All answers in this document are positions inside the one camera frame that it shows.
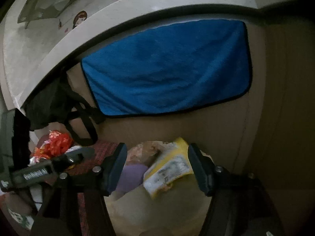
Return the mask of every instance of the plaid fabric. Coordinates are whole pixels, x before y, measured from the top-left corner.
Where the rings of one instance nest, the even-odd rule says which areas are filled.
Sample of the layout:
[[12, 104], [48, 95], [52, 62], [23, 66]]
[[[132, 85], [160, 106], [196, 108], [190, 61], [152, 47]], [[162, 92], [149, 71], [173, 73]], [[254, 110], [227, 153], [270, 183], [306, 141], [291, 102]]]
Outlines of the plaid fabric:
[[[68, 170], [70, 176], [80, 175], [87, 173], [95, 166], [102, 164], [103, 160], [114, 153], [118, 144], [109, 143], [102, 140], [98, 140], [92, 147], [95, 149], [95, 157], [93, 159], [87, 160], [81, 164], [76, 165], [73, 169]], [[89, 231], [89, 225], [85, 212], [85, 201], [84, 194], [78, 194], [78, 206], [80, 215], [80, 224], [82, 230], [82, 236], [91, 236]]]

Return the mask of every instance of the yellow package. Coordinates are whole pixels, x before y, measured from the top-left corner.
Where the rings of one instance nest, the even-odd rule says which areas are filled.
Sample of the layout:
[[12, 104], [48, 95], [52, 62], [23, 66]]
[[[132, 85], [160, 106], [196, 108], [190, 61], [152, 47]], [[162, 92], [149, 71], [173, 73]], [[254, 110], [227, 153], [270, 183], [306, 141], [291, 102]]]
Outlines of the yellow package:
[[193, 174], [188, 159], [188, 144], [181, 137], [169, 143], [153, 165], [144, 173], [143, 186], [152, 198], [158, 191], [168, 190], [176, 179]]

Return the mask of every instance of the blue towel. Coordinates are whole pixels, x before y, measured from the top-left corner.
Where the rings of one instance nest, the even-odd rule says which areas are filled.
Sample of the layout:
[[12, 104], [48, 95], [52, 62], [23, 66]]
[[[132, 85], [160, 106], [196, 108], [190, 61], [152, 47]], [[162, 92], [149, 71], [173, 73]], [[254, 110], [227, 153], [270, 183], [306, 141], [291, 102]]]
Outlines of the blue towel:
[[105, 115], [159, 114], [242, 96], [251, 84], [241, 21], [200, 20], [134, 34], [82, 59]]

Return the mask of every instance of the cartoon boy hair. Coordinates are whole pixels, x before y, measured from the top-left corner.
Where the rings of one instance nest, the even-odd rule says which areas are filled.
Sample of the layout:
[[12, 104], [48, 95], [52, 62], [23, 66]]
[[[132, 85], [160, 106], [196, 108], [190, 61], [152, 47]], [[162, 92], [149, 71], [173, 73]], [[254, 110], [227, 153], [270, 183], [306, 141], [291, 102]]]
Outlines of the cartoon boy hair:
[[74, 29], [77, 25], [77, 22], [80, 18], [84, 18], [84, 20], [86, 20], [88, 17], [88, 14], [86, 13], [86, 11], [80, 11], [75, 17], [74, 17], [74, 20], [73, 20], [73, 28]]

